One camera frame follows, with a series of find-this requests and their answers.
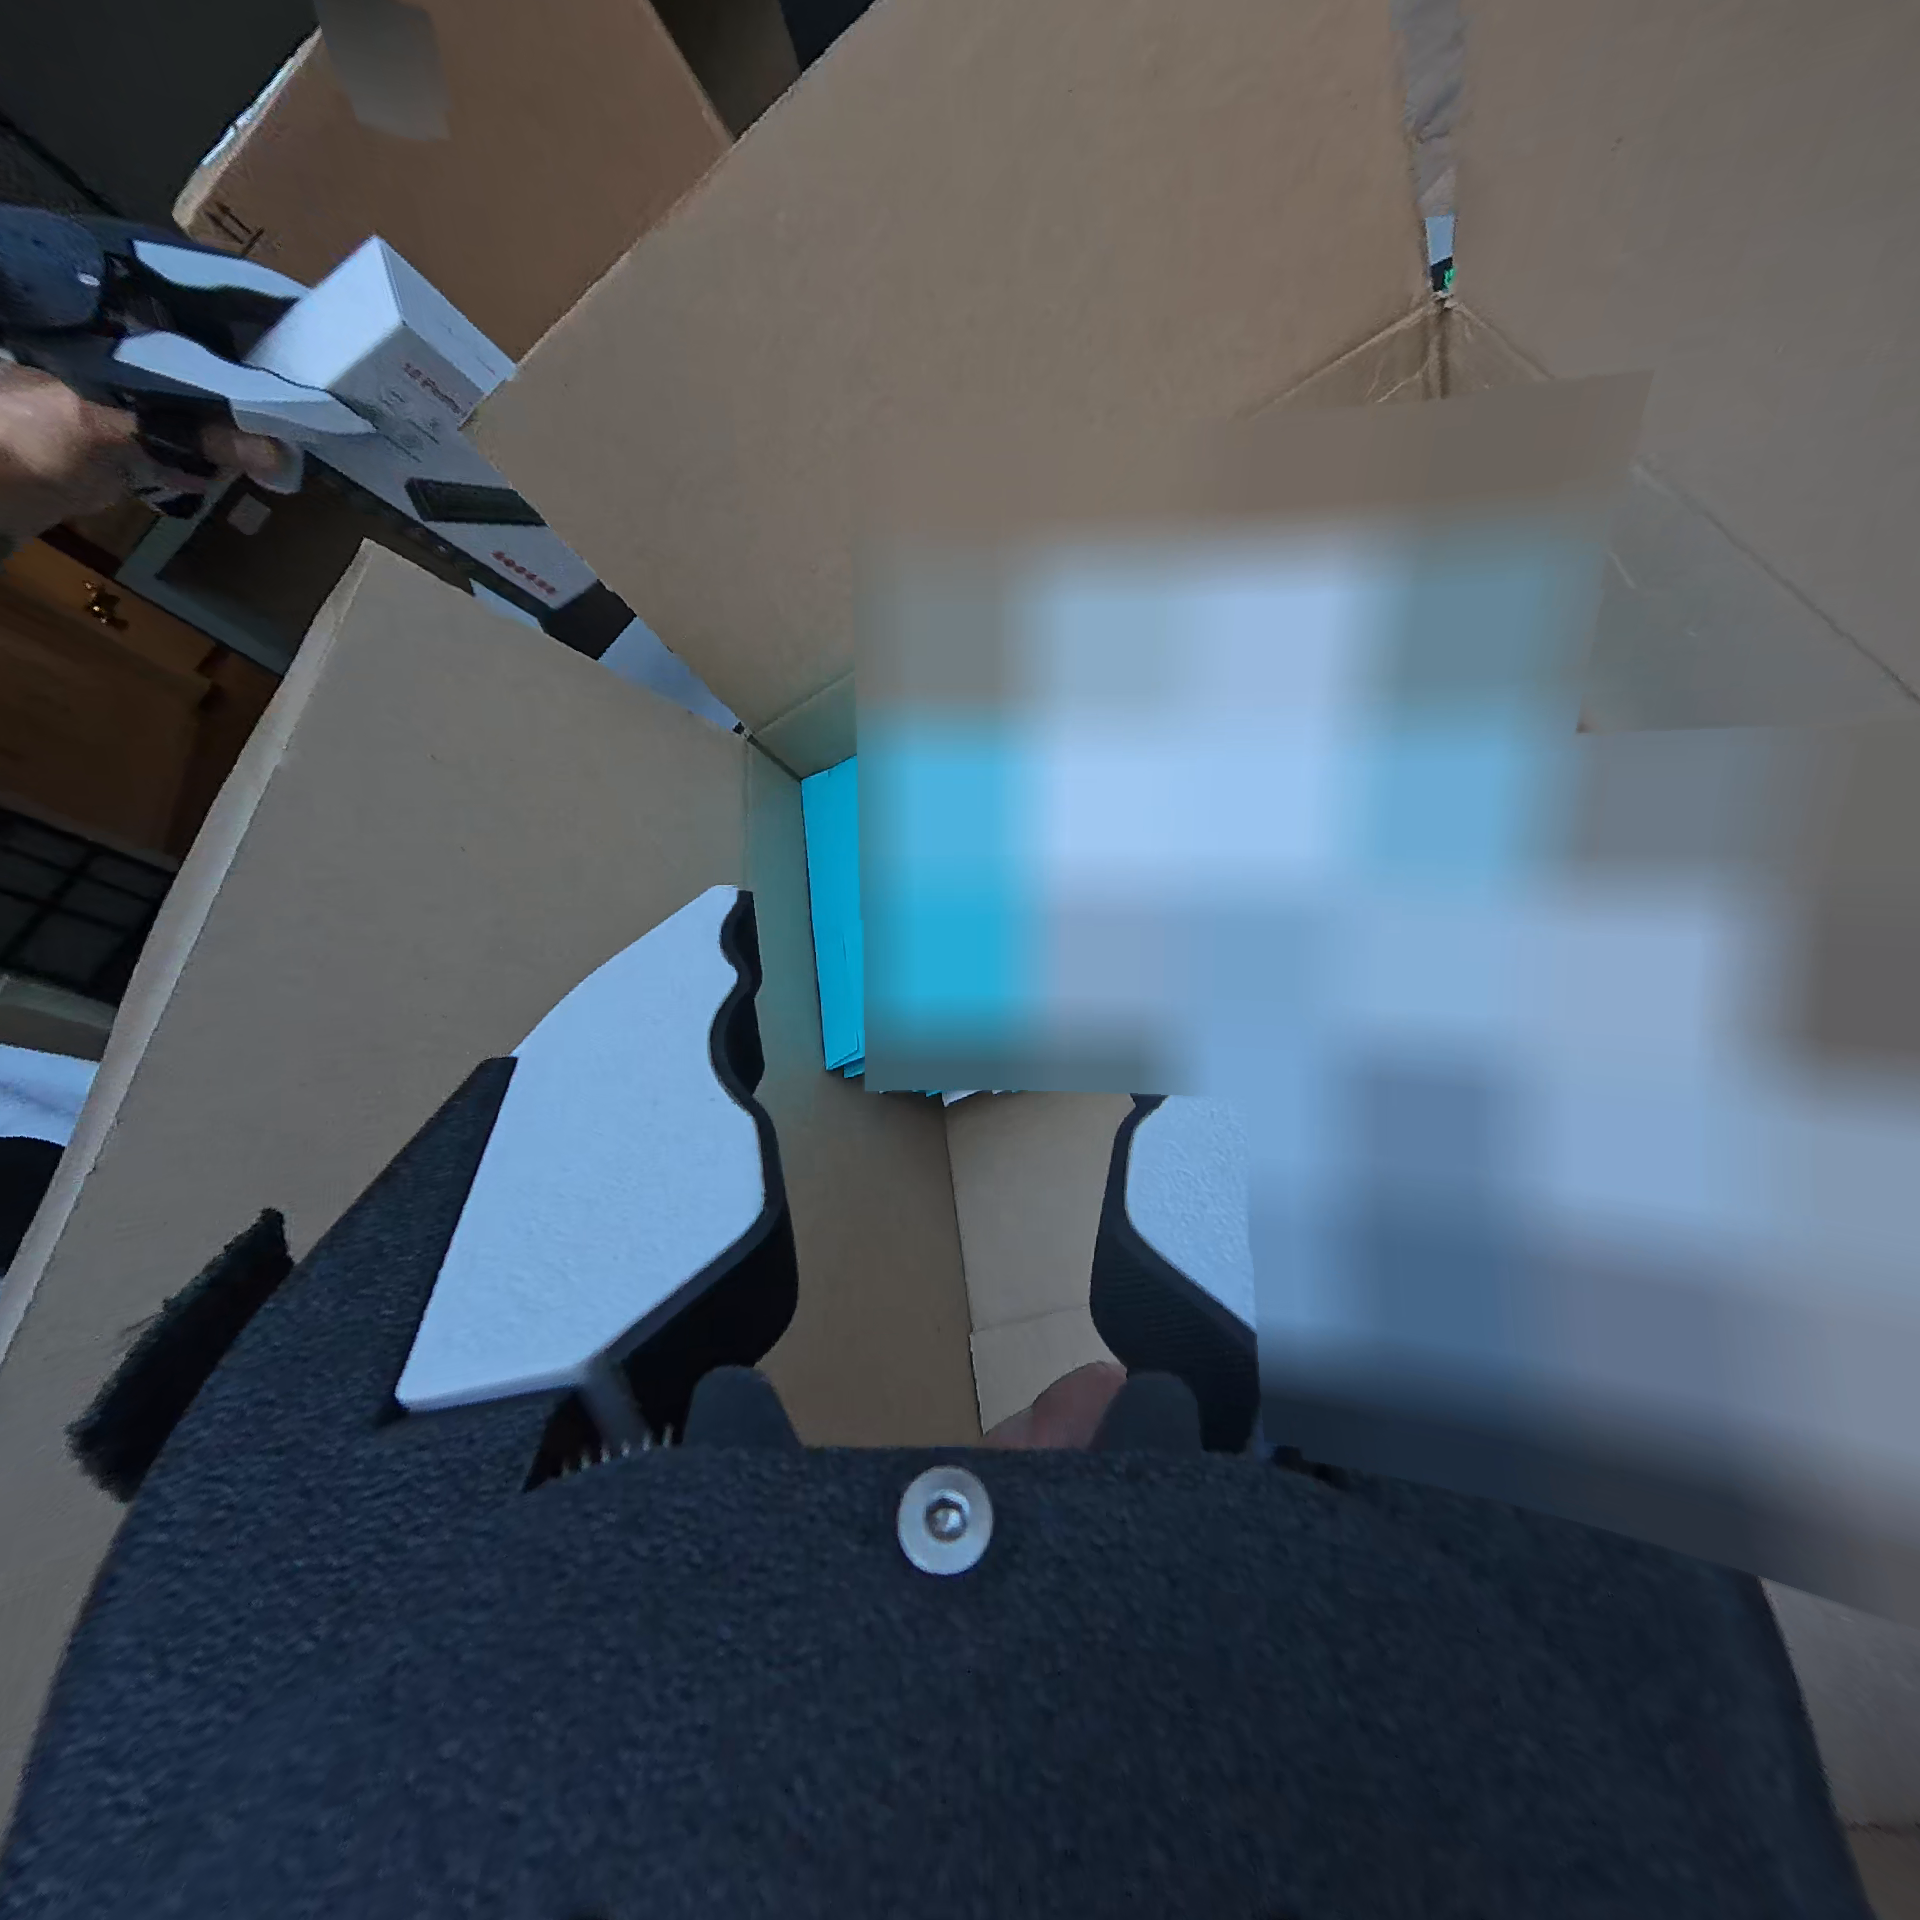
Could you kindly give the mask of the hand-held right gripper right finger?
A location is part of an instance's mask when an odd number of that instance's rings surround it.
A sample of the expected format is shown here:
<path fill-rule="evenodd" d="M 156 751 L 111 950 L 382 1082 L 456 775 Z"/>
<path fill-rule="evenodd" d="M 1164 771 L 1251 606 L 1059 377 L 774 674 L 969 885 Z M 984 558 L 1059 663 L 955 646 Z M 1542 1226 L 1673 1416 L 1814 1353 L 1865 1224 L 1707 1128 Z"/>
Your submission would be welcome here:
<path fill-rule="evenodd" d="M 1185 1384 L 1205 1450 L 1247 1450 L 1257 1427 L 1257 1302 L 1233 1106 L 1134 1098 L 1097 1211 L 1090 1313 L 1132 1373 Z"/>

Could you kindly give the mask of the person's left hand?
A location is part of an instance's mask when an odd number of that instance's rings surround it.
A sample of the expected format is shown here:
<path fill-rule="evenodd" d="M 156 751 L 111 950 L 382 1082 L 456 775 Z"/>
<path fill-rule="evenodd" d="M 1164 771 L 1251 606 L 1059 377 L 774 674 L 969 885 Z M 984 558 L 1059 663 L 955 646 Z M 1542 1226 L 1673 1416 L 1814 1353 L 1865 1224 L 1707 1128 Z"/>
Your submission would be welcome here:
<path fill-rule="evenodd" d="M 45 372 L 2 359 L 2 558 L 78 516 L 125 504 L 200 504 L 233 475 L 274 492 L 298 492 L 298 447 L 225 423 L 202 427 L 210 475 L 166 465 L 138 440 L 131 414 L 92 402 Z"/>

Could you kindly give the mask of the dark paned window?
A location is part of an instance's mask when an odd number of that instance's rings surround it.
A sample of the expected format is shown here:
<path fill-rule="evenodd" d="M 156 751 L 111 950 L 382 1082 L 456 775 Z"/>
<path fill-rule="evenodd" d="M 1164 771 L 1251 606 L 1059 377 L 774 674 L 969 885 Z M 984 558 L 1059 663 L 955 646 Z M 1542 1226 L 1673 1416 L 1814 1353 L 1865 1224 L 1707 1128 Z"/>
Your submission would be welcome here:
<path fill-rule="evenodd" d="M 176 869 L 2 808 L 2 971 L 119 1003 Z"/>

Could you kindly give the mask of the cardboard box with arrow mark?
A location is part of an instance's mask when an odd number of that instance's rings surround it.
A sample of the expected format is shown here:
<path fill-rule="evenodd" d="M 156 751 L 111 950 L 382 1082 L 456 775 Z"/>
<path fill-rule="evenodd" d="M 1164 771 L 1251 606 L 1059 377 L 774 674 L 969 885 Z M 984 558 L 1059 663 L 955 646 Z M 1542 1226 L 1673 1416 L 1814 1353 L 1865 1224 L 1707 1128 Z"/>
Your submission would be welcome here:
<path fill-rule="evenodd" d="M 446 133 L 360 122 L 320 34 L 173 201 L 187 235 L 317 283 L 383 240 L 524 358 L 724 155 L 651 3 L 424 3 Z"/>

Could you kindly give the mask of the white product box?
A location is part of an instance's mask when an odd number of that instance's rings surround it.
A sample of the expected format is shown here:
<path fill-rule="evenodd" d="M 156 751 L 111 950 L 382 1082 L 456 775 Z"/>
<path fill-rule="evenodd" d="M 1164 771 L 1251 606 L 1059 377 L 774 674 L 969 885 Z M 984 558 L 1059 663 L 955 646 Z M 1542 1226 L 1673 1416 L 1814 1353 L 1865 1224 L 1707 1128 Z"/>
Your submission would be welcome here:
<path fill-rule="evenodd" d="M 248 365 L 323 398 L 293 444 L 425 545 L 600 659 L 632 608 L 467 440 L 516 359 L 380 238 L 305 290 Z"/>

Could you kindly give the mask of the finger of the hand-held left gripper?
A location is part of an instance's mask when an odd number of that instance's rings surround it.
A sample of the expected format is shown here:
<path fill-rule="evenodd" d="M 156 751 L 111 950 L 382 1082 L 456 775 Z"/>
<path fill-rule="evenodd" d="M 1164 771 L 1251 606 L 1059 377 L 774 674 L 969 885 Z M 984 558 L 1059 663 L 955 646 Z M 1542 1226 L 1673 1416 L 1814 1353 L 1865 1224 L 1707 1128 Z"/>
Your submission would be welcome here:
<path fill-rule="evenodd" d="M 107 346 L 107 384 L 136 408 L 198 410 L 242 431 L 293 444 L 376 434 L 339 398 L 224 358 L 176 331 L 131 334 Z"/>
<path fill-rule="evenodd" d="M 122 329 L 265 334 L 309 288 L 250 257 L 131 235 L 119 247 Z"/>

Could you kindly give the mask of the person's right hand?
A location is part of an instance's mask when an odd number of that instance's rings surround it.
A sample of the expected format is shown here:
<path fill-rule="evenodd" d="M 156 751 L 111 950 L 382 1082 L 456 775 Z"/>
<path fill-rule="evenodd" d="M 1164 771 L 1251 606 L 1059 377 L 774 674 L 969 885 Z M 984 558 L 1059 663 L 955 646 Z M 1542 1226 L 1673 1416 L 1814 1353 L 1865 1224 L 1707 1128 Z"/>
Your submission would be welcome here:
<path fill-rule="evenodd" d="M 1111 1360 L 1082 1363 L 1045 1385 L 1025 1407 L 982 1436 L 989 1450 L 1051 1452 L 1090 1448 L 1127 1372 Z"/>

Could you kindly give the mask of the grey table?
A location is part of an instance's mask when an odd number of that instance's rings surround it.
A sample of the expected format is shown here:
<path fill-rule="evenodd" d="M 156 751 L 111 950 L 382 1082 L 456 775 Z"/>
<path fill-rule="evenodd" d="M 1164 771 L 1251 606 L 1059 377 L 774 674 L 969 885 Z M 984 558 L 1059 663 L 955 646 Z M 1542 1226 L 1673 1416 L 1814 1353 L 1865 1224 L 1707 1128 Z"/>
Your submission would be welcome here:
<path fill-rule="evenodd" d="M 194 516 L 156 517 L 116 581 L 281 678 L 372 532 L 317 463 L 292 494 L 233 477 Z"/>

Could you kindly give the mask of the wooden cabinet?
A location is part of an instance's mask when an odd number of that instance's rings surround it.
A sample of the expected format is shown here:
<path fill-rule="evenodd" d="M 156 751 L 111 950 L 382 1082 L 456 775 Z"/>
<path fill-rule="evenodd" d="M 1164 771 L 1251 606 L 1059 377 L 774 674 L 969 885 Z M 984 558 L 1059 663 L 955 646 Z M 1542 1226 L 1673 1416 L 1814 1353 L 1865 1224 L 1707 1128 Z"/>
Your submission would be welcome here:
<path fill-rule="evenodd" d="M 44 539 L 2 569 L 2 801 L 182 858 L 276 674 Z"/>

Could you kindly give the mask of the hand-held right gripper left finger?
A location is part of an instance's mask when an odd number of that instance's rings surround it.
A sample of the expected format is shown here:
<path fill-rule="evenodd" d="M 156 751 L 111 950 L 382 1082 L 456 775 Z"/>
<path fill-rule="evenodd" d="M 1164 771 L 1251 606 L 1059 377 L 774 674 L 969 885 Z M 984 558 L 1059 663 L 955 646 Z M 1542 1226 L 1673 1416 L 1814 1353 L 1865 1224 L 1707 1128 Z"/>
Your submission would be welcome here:
<path fill-rule="evenodd" d="M 593 1423 L 684 1423 L 798 1304 L 763 1071 L 754 898 L 714 883 L 518 1041 L 395 1379 L 444 1411 L 573 1394 Z"/>

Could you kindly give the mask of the large cardboard box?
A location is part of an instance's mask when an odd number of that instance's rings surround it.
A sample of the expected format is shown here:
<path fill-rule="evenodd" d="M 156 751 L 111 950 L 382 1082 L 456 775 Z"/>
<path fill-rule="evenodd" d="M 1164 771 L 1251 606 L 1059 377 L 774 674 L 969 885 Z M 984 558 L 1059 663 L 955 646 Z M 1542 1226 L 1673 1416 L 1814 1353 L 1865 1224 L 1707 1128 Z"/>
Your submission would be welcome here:
<path fill-rule="evenodd" d="M 1464 12 L 1461 304 L 1385 3 L 852 24 L 474 423 L 740 731 L 350 565 L 7 1281 L 3 1916 L 1871 1916 L 1770 1589 L 1916 1619 L 1916 3 Z M 402 1407 L 714 885 L 790 1321 Z M 1138 1095 L 1245 1452 L 1092 1324 Z"/>

